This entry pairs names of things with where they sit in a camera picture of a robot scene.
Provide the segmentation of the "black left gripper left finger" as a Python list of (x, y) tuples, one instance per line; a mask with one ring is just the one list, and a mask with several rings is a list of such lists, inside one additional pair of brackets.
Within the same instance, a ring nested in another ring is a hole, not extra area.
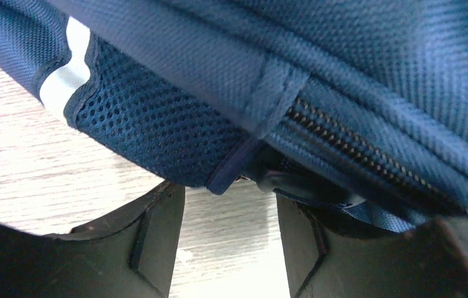
[(168, 297), (184, 206), (162, 182), (67, 234), (0, 224), (0, 297)]

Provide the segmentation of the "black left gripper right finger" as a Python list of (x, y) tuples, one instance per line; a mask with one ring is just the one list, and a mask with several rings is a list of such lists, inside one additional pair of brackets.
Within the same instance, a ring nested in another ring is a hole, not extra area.
[(468, 297), (468, 219), (392, 233), (284, 196), (277, 212), (292, 297)]

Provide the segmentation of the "navy blue student backpack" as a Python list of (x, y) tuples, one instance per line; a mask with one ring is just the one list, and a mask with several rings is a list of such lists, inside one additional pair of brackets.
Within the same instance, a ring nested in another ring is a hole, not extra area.
[(0, 67), (185, 186), (468, 217), (468, 1), (0, 1)]

